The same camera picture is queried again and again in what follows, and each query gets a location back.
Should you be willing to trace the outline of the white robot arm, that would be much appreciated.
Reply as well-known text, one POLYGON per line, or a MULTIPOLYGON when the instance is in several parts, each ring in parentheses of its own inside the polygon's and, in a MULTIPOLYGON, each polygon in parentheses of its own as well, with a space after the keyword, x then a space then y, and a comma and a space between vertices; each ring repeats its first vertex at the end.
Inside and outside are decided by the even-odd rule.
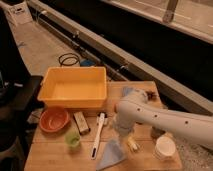
POLYGON ((115 105, 114 129, 127 136, 136 123, 147 123, 155 128, 182 136, 213 150, 213 117, 152 107, 143 90, 134 89, 115 105))

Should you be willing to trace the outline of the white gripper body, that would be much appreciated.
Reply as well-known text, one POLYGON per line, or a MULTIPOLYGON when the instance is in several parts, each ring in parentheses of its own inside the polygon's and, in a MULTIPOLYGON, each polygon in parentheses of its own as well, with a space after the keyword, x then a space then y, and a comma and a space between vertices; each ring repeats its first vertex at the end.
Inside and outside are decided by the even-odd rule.
POLYGON ((133 132, 135 121, 120 114, 117 114, 114 119, 114 129, 122 137, 125 137, 133 132))

